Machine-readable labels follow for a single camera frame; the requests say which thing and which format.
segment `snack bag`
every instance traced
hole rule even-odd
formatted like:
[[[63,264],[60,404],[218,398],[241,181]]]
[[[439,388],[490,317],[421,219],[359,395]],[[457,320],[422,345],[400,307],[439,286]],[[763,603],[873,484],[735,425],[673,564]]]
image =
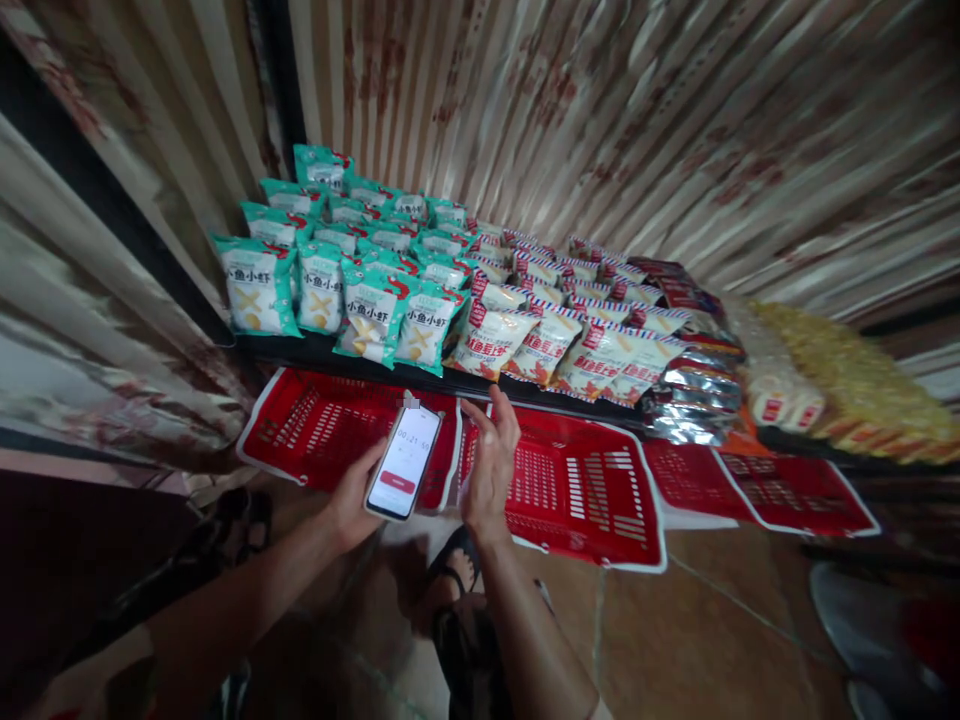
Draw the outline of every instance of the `snack bag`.
[[[394,212],[415,218],[418,223],[427,219],[427,200],[423,195],[400,195],[394,205]]]
[[[294,145],[293,160],[297,182],[308,189],[326,185],[334,192],[345,192],[353,179],[353,158],[322,145]]]
[[[649,330],[640,332],[637,345],[630,363],[600,393],[604,400],[624,407],[635,407],[640,402],[640,396],[663,375],[667,363],[687,348],[682,340]]]
[[[491,283],[481,270],[473,275],[470,297],[480,300],[488,310],[519,310],[529,300],[520,288]]]
[[[347,322],[333,351],[363,357],[393,370],[400,324],[418,281],[380,268],[358,268],[354,260],[346,258],[340,266]]]
[[[420,241],[413,244],[413,256],[423,266],[421,277],[424,280],[439,283],[450,290],[462,288],[477,269],[474,260],[430,252]]]
[[[394,252],[410,251],[410,241],[417,237],[415,230],[401,227],[396,223],[371,222],[370,241]]]
[[[267,205],[284,212],[306,215],[314,220],[323,215],[327,204],[327,189],[325,186],[316,190],[307,190],[296,183],[283,180],[264,178],[260,181],[263,194],[267,196]]]
[[[309,240],[313,233],[314,221],[302,215],[251,202],[240,203],[240,208],[250,228],[250,237],[255,240],[291,247],[301,240]]]
[[[642,302],[646,305],[656,305],[657,300],[663,297],[663,291],[653,285],[638,285],[621,277],[613,281],[610,290],[610,299],[619,302]]]
[[[467,253],[466,259],[473,260],[477,264],[477,267],[487,274],[490,282],[497,283],[498,285],[505,283],[513,272],[507,263],[500,262],[499,260],[491,260],[479,253]]]
[[[636,356],[641,332],[619,323],[589,318],[580,339],[557,367],[556,385],[547,389],[595,402]]]
[[[546,300],[554,305],[563,304],[563,292],[552,285],[548,285],[535,275],[515,275],[513,279],[517,287],[523,288],[534,297]]]
[[[474,298],[460,339],[443,365],[497,382],[501,368],[539,321],[531,313],[489,310]]]
[[[399,190],[388,188],[386,185],[375,183],[367,178],[354,176],[350,182],[350,199],[359,200],[380,213],[391,213],[396,208],[396,198]]]
[[[430,252],[443,253],[456,257],[476,242],[475,236],[467,233],[449,233],[443,230],[424,230],[420,234],[420,242]]]
[[[388,274],[400,273],[411,277],[420,277],[423,272],[423,268],[411,258],[372,244],[355,264],[357,267],[376,268]]]
[[[300,312],[297,325],[327,335],[343,320],[343,254],[324,242],[302,242],[300,252]]]
[[[247,335],[303,337],[293,317],[290,293],[296,247],[217,235],[213,241],[226,273],[234,330]]]
[[[455,225],[458,229],[462,229],[467,226],[466,205],[461,205],[452,200],[428,197],[427,207],[430,208],[430,219],[434,227],[440,228],[441,225]]]
[[[538,244],[536,239],[529,235],[526,237],[529,237],[530,239],[524,240],[523,238],[519,237],[514,239],[513,249],[528,252],[534,257],[543,258],[544,260],[556,260],[557,253],[553,248]]]
[[[597,275],[597,280],[613,285],[618,278],[641,285],[646,280],[647,274],[630,263],[610,257],[605,258],[600,263],[600,273]]]
[[[523,339],[503,372],[517,380],[547,387],[560,358],[583,329],[583,315],[539,298],[530,301],[530,312],[540,322]]]
[[[634,303],[630,324],[661,335],[673,335],[691,318],[686,310],[665,310],[646,303]]]
[[[617,303],[610,300],[591,300],[589,298],[573,296],[573,307],[590,317],[607,322],[622,323],[633,312],[634,306],[627,303]]]
[[[590,282],[589,280],[574,280],[565,278],[563,292],[567,295],[567,305],[575,307],[576,298],[584,300],[606,300],[610,293],[610,286],[605,283]]]
[[[578,260],[599,263],[604,259],[603,249],[599,245],[576,235],[567,235],[567,252]]]
[[[361,240],[369,242],[370,231],[369,228],[349,223],[318,222],[313,230],[313,239],[317,242],[332,243],[347,255],[356,255],[358,243]]]
[[[340,195],[331,195],[327,201],[330,205],[330,222],[360,224],[373,219],[367,206],[359,200],[351,200]]]
[[[518,275],[532,275],[547,285],[556,285],[563,277],[563,265],[560,263],[520,249],[513,253],[513,271]]]
[[[443,377],[440,364],[443,340],[453,323],[453,316],[466,297],[435,282],[423,280],[410,296],[407,314],[400,326],[397,362],[416,365]]]
[[[576,258],[557,258],[557,262],[563,265],[563,276],[565,278],[593,282],[600,274],[600,263],[598,262],[577,260]]]

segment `red shopping basket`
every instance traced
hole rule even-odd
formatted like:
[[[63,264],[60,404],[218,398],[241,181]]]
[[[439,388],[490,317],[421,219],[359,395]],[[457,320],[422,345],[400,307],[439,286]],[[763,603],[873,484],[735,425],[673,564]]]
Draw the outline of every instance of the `red shopping basket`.
[[[663,572],[663,524],[636,437],[588,420],[515,411],[523,436],[506,507],[514,539],[604,567]],[[461,478],[473,467],[478,435],[464,423]]]
[[[678,508],[814,535],[876,535],[880,526],[833,463],[750,457],[701,445],[644,443],[645,466]]]
[[[415,392],[424,407],[445,413],[417,499],[438,512],[460,460],[457,400]],[[237,443],[244,462],[316,490],[332,491],[347,467],[397,419],[404,388],[281,368],[260,394]]]

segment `hand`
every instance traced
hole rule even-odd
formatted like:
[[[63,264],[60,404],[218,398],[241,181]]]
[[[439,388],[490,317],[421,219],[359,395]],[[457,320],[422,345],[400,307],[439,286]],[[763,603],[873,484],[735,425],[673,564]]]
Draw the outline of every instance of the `hand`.
[[[473,472],[460,496],[460,514],[477,543],[510,536],[503,513],[521,434],[513,406],[497,385],[490,386],[490,400],[496,424],[476,405],[460,401],[460,407],[480,428]]]
[[[324,508],[324,514],[333,522],[341,553],[349,552],[366,540],[383,522],[363,508],[370,471],[387,449],[388,438],[382,438],[360,459],[347,468],[343,479]]]

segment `black shelf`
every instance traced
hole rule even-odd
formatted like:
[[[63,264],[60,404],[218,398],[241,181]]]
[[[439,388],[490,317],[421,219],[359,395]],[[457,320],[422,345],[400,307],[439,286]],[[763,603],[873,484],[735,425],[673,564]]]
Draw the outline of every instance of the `black shelf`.
[[[490,381],[481,377],[456,370],[444,370],[443,377],[439,378],[418,367],[400,363],[397,363],[391,371],[383,365],[363,358],[335,354],[333,352],[335,339],[328,335],[317,333],[304,333],[304,335],[306,337],[302,340],[293,337],[238,335],[237,347],[261,362],[275,365],[315,370],[328,375],[370,380],[428,392],[446,393],[471,400],[483,400],[489,397]],[[509,396],[510,401],[518,407],[598,420],[642,434],[639,410],[620,407],[604,400],[598,400],[591,405],[567,395],[545,392],[533,383],[520,382],[506,375],[500,376],[498,384]]]
[[[348,377],[355,380],[369,380],[428,392],[445,393],[470,400],[484,400],[489,397],[487,390],[490,387],[490,382],[475,375],[468,375],[456,370],[445,370],[444,376],[438,378],[436,375],[420,368],[399,363],[391,371],[383,365],[363,358],[335,354],[333,352],[335,338],[333,337],[309,332],[304,333],[304,335],[303,339],[238,335],[237,348],[256,360],[274,365],[314,370],[328,375]],[[567,395],[544,392],[533,383],[519,382],[508,378],[506,375],[500,376],[498,384],[510,397],[510,401],[518,407],[546,410],[561,415],[609,423],[630,430],[641,440],[644,439],[639,410],[620,407],[603,400],[598,400],[591,405]],[[898,465],[891,460],[882,458],[852,455],[837,450],[822,440],[791,435],[771,427],[759,428],[758,438],[760,442],[774,452],[830,460],[852,477],[960,473],[960,464],[957,463],[948,466],[924,463]]]

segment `red button on screen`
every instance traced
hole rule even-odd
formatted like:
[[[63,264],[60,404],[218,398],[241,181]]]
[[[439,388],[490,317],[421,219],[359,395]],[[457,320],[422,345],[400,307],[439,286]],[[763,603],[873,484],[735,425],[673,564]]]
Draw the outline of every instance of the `red button on screen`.
[[[395,487],[400,492],[405,492],[407,495],[413,495],[413,491],[417,489],[417,486],[414,483],[400,477],[399,475],[394,475],[389,470],[383,471],[383,473],[380,475],[380,480],[390,487]]]

